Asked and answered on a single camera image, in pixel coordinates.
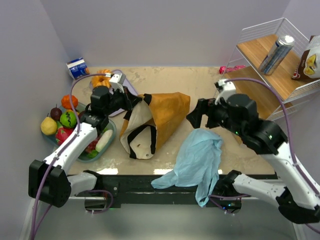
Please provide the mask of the brown Trader Joe's tote bag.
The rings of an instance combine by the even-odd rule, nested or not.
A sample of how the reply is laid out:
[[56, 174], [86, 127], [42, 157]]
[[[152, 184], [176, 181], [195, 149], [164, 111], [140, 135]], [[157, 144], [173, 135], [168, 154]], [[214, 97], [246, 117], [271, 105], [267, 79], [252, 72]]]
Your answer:
[[186, 118], [191, 97], [181, 92], [138, 97], [141, 101], [123, 117], [119, 140], [131, 159], [148, 160]]

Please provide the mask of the light blue plastic bag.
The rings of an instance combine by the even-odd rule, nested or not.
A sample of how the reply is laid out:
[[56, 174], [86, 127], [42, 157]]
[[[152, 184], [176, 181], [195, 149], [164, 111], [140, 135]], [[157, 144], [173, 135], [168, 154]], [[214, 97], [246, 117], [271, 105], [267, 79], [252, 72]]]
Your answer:
[[223, 139], [203, 128], [194, 129], [182, 143], [173, 169], [153, 180], [155, 189], [196, 186], [195, 200], [203, 208], [219, 179]]

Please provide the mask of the blue silver drink can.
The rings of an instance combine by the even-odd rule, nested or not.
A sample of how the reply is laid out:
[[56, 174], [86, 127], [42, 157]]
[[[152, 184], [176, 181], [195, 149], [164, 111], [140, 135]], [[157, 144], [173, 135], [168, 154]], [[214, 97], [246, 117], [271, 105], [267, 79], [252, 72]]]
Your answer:
[[271, 75], [295, 45], [291, 35], [280, 35], [259, 66], [264, 75]]

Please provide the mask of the brown white chips bag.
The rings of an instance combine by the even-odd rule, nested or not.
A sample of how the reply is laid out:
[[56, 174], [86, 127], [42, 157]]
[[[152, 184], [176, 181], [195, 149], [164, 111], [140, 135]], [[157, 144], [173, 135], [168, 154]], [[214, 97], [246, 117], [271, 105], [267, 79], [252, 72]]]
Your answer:
[[320, 36], [312, 35], [294, 71], [292, 80], [309, 81], [320, 79]]

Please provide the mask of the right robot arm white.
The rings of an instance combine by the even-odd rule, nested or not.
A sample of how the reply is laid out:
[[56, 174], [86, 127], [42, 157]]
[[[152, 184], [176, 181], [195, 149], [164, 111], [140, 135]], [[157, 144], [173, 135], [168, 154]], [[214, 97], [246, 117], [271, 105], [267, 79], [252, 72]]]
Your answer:
[[286, 134], [273, 121], [259, 118], [257, 104], [246, 94], [236, 93], [215, 104], [213, 98], [200, 98], [195, 109], [187, 115], [192, 127], [201, 125], [202, 116], [208, 117], [206, 127], [222, 127], [236, 135], [257, 155], [264, 158], [283, 182], [283, 186], [254, 179], [232, 170], [218, 180], [214, 193], [228, 199], [249, 195], [275, 206], [295, 224], [313, 224], [320, 221], [318, 192], [306, 180], [306, 169], [290, 152]]

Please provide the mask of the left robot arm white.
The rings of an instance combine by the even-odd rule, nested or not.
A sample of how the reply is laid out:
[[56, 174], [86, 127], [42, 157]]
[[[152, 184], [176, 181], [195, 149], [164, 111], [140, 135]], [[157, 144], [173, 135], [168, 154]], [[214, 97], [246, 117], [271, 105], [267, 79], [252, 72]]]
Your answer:
[[28, 195], [57, 208], [69, 197], [93, 190], [98, 175], [83, 172], [68, 176], [69, 169], [85, 148], [106, 128], [109, 115], [123, 109], [132, 110], [142, 97], [130, 93], [127, 87], [110, 93], [105, 86], [93, 89], [90, 103], [75, 130], [52, 154], [44, 160], [34, 160], [28, 170]]

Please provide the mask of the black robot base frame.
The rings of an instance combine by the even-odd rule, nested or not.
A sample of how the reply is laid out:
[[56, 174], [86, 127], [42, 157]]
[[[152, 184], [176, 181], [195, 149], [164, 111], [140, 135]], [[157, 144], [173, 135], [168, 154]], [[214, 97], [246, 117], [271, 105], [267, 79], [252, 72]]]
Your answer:
[[88, 201], [104, 198], [110, 208], [123, 205], [198, 205], [195, 186], [171, 186], [165, 189], [153, 188], [151, 182], [159, 175], [101, 175], [97, 177], [93, 190], [76, 194]]

